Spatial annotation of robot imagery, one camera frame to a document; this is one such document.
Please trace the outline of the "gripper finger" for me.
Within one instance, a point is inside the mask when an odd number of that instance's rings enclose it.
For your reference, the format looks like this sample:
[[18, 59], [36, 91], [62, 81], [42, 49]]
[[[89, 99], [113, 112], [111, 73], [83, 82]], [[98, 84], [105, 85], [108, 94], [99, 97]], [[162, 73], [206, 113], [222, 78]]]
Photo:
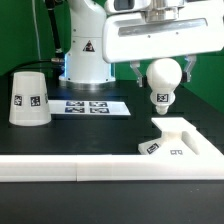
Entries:
[[187, 55], [185, 61], [186, 65], [182, 71], [182, 82], [190, 82], [191, 72], [196, 64], [197, 57], [195, 55]]
[[143, 86], [143, 75], [141, 74], [141, 72], [139, 71], [139, 67], [140, 67], [140, 62], [139, 61], [132, 61], [130, 63], [130, 67], [133, 70], [133, 72], [135, 73], [136, 77], [137, 77], [137, 83], [140, 87]]

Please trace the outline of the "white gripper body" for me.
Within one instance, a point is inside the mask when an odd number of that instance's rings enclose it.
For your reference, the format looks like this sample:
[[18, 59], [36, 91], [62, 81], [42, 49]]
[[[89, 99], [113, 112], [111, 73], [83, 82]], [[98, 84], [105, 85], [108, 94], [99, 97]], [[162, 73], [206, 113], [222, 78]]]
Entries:
[[110, 16], [103, 30], [108, 63], [219, 51], [224, 47], [220, 8], [181, 9], [174, 21], [147, 22], [143, 13]]

